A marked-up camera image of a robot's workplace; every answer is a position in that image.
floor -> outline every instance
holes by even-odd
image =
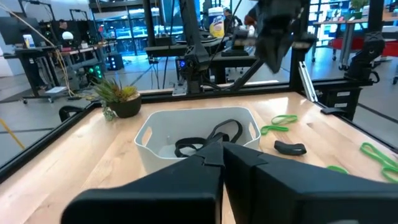
[[[132,62],[125,69],[118,72],[108,72],[107,78],[120,80],[123,85],[135,84],[139,90],[157,89],[155,67],[151,67],[146,56],[138,58],[126,58]],[[387,62],[377,68],[381,75],[380,83],[365,87],[362,91],[357,107],[354,122],[381,139],[398,146],[398,85],[391,84],[398,60]],[[330,49],[318,49],[317,61],[311,62],[310,55],[306,58],[308,71],[312,79],[338,78],[343,72],[338,70],[338,63],[332,61]],[[165,58],[162,58],[157,66],[159,68],[159,86],[168,88],[177,81],[174,60],[171,58],[167,64],[164,78]],[[227,71],[229,77],[236,79],[240,76],[240,69]],[[290,54],[282,63],[282,69],[277,74],[271,74],[263,66],[250,81],[276,80],[286,82],[289,80]],[[30,86],[24,75],[16,77],[0,78],[0,100],[29,89]],[[50,104],[46,100],[30,100],[27,105],[21,102],[0,104],[0,118],[3,119],[25,147],[30,146],[42,138],[52,128],[58,126],[61,121],[58,117],[59,109],[64,105],[86,106],[89,101],[67,101],[60,98]],[[22,149],[13,138],[0,126],[0,165],[20,153]]]

person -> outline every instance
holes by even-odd
[[[225,34],[233,34],[235,28],[235,22],[238,22],[238,26],[243,25],[242,20],[237,16],[232,17],[232,12],[230,9],[224,9],[224,32]]]
[[[253,7],[248,12],[248,14],[244,17],[244,25],[245,26],[253,26],[255,29],[257,28],[256,7]]]

desk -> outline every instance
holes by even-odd
[[[16,49],[15,55],[21,61],[22,67],[24,68],[25,75],[29,81],[29,85],[32,89],[33,96],[24,96],[24,103],[27,103],[26,99],[37,99],[37,98],[45,98],[49,99],[52,103],[52,97],[50,95],[40,96],[37,91],[36,82],[34,81],[34,72],[37,70],[37,65],[35,64],[35,60],[39,59],[39,63],[42,65],[43,70],[46,72],[51,84],[53,87],[60,86],[57,74],[54,70],[54,65],[52,63],[52,59],[50,58],[49,53],[55,50],[54,47],[35,47],[31,49]]]
[[[398,20],[398,17],[392,17],[392,16],[383,16],[383,21],[384,22],[392,22]],[[324,22],[314,22],[313,25],[315,26],[320,26],[320,25],[325,25],[325,24],[346,24],[346,30],[344,32],[343,36],[343,46],[341,48],[341,53],[340,53],[340,59],[339,59],[339,68],[340,69],[345,69],[347,70],[349,67],[348,60],[349,60],[349,54],[351,53],[351,46],[353,44],[353,39],[354,39],[354,29],[355,29],[355,24],[362,23],[362,22],[368,22],[368,18],[365,19],[355,19],[352,21],[324,21]],[[312,55],[315,55],[316,51],[316,45],[313,46],[312,48]]]
[[[217,39],[215,41],[209,43],[203,43],[203,46],[206,48],[207,52],[211,55],[216,52],[218,45],[221,43],[221,39]],[[147,52],[148,56],[152,57],[176,57],[176,56],[184,56],[185,50],[187,49],[186,44],[176,44],[171,45],[170,50],[169,46],[160,46],[160,47],[146,47],[144,50]]]
[[[343,166],[350,174],[385,181],[381,165],[359,151],[363,142],[393,153],[335,116],[321,114],[320,107],[297,93],[251,95],[230,98],[144,104],[129,119],[106,122],[101,108],[94,109],[43,152],[0,185],[0,223],[59,223],[68,202],[90,188],[124,185],[146,172],[134,138],[148,116],[159,110],[243,106],[251,110],[259,127],[280,114],[297,114],[287,133],[270,132],[261,138],[260,150],[284,158],[326,167]],[[283,156],[274,141],[302,142],[302,157]],[[224,193],[223,223],[234,223]]]
[[[254,51],[248,56],[223,57],[218,52],[210,64],[210,71],[215,75],[215,83],[226,83],[225,68],[251,67],[256,62]]]

wooden table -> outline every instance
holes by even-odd
[[[251,110],[259,127],[280,114],[297,114],[299,122],[287,133],[270,132],[261,138],[260,150],[315,166],[342,166],[350,174],[385,181],[381,165],[364,156],[359,147],[371,142],[390,157],[393,153],[297,93],[241,96],[143,105],[129,119],[106,122],[101,108],[91,112],[13,176],[0,185],[0,223],[59,223],[63,209],[80,192],[90,188],[124,185],[145,176],[134,138],[147,117],[158,110],[243,106]],[[274,141],[302,142],[307,153],[283,156]],[[234,223],[224,194],[223,223]]]

black cord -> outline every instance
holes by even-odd
[[[159,61],[156,64],[156,79],[157,79],[157,88],[160,89],[160,87],[159,87]]]
[[[171,48],[171,43],[173,41],[173,21],[174,21],[174,5],[175,5],[175,0],[173,0],[172,3],[172,19],[171,19],[171,25],[170,25],[170,43],[169,43],[169,50]],[[167,73],[167,62],[169,61],[169,56],[166,57],[166,64],[164,65],[164,74],[163,74],[163,89],[166,83],[166,73]]]
[[[151,90],[154,89],[154,71],[152,69],[152,66],[150,67],[150,88]]]
[[[157,89],[159,90],[159,89],[160,89],[160,86],[159,86],[159,69],[156,69],[156,68],[155,68],[155,65],[152,65],[152,67],[153,67],[154,70],[155,70]]]

